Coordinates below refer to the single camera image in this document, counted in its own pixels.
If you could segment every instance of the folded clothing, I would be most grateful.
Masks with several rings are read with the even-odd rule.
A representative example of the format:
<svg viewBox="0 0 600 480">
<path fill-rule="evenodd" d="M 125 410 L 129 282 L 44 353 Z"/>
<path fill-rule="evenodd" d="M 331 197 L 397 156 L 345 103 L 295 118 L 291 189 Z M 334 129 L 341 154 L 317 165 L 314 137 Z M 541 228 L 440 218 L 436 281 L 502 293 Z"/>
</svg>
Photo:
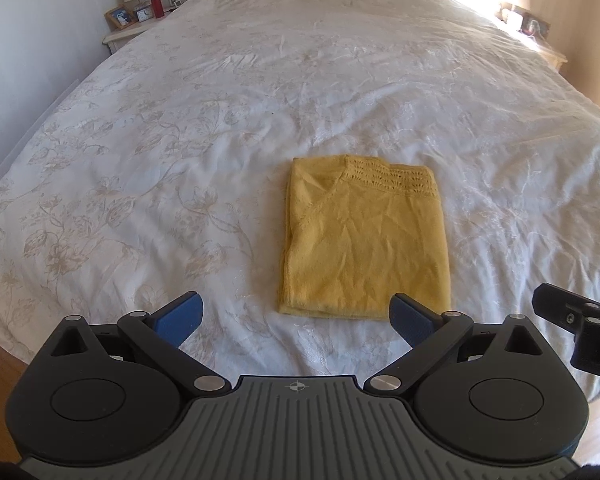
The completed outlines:
<svg viewBox="0 0 600 480">
<path fill-rule="evenodd" d="M 279 311 L 388 319 L 396 292 L 438 313 L 450 309 L 445 228 L 432 171 L 372 156 L 295 158 Z"/>
</svg>

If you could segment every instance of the red bottle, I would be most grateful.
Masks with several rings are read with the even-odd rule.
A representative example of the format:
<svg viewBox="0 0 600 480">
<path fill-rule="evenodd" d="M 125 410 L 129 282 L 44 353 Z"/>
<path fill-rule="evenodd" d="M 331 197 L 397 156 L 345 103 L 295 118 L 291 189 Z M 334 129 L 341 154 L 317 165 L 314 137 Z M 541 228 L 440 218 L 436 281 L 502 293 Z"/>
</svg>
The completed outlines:
<svg viewBox="0 0 600 480">
<path fill-rule="evenodd" d="M 154 8 L 155 18 L 161 18 L 164 16 L 164 9 L 162 8 L 161 0 L 151 0 L 151 6 Z"/>
</svg>

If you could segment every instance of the gray ribbed plate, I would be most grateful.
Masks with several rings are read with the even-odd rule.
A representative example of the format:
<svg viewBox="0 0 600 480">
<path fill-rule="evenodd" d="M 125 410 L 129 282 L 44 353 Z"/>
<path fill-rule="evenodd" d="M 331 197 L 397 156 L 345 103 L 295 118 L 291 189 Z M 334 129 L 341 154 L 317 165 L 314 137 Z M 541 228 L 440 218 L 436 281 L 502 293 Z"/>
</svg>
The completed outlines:
<svg viewBox="0 0 600 480">
<path fill-rule="evenodd" d="M 567 458 L 502 468 L 457 457 L 424 435 L 400 400 L 369 396 L 352 377 L 244 377 L 227 396 L 192 403 L 141 456 L 22 467 L 41 480 L 557 480 L 576 469 Z"/>
</svg>

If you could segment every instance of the silver screw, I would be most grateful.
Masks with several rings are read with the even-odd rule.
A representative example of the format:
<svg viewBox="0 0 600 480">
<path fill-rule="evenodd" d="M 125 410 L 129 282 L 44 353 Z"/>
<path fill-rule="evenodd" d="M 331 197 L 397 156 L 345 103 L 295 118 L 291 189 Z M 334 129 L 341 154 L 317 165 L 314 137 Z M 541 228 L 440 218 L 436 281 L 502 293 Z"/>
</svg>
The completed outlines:
<svg viewBox="0 0 600 480">
<path fill-rule="evenodd" d="M 193 381 L 193 385 L 203 392 L 214 392 L 224 387 L 224 379 L 217 375 L 203 375 Z"/>
<path fill-rule="evenodd" d="M 375 390 L 390 392 L 391 390 L 400 388 L 402 383 L 400 382 L 400 379 L 392 375 L 376 375 L 371 378 L 370 384 Z"/>
</svg>

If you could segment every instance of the bed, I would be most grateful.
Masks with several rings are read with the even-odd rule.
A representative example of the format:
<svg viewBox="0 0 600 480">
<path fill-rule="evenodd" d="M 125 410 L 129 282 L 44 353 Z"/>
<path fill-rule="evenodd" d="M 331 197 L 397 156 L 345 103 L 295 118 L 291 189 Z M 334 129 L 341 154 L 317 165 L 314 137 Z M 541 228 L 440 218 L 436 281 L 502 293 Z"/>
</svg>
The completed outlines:
<svg viewBox="0 0 600 480">
<path fill-rule="evenodd" d="M 434 171 L 452 301 L 475 320 L 532 316 L 542 282 L 600 298 L 600 109 L 538 54 L 453 0 L 189 0 L 0 181 L 0 345 L 29 361 L 67 314 L 196 290 L 182 348 L 234 384 L 363 381 L 408 350 L 388 323 L 275 311 L 290 162 L 339 153 Z M 570 335 L 534 320 L 568 360 Z"/>
</svg>

